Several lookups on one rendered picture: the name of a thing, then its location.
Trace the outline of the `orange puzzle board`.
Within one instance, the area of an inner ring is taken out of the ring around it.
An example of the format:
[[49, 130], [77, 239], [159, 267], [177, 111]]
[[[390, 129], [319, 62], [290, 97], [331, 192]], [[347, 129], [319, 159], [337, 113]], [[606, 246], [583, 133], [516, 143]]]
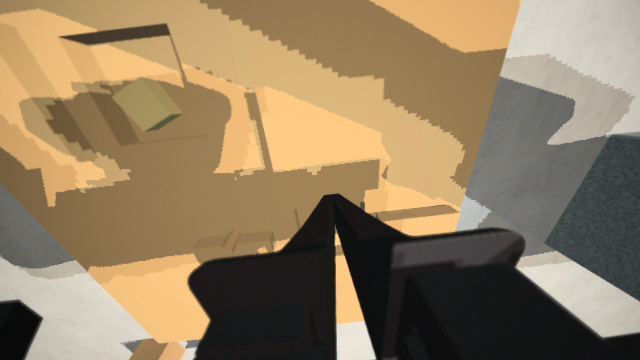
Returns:
[[[0, 0], [0, 183], [159, 343], [324, 195], [455, 232], [521, 0]], [[112, 98], [156, 79], [143, 132]]]

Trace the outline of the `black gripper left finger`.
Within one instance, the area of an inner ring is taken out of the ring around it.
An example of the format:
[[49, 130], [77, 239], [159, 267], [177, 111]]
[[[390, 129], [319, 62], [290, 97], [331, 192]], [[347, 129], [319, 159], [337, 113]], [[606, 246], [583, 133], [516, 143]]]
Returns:
[[276, 252], [215, 259], [190, 272], [187, 286], [210, 320], [218, 311], [307, 302], [319, 344], [337, 360], [336, 236], [333, 199], [324, 195]]

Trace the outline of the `brown cube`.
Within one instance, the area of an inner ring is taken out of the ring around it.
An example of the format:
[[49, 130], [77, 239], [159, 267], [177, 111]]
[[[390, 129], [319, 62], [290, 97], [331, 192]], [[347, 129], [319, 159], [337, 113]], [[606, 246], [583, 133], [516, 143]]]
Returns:
[[180, 360], [185, 349], [178, 342], [159, 343], [155, 338], [143, 339], [129, 360]]

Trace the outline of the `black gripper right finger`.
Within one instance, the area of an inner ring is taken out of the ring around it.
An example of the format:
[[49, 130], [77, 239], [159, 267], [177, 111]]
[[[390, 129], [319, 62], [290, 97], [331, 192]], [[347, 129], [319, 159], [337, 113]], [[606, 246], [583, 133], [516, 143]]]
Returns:
[[337, 234], [376, 360], [394, 350], [402, 294], [414, 272], [508, 262], [518, 264], [525, 239], [505, 228], [412, 236], [331, 194]]

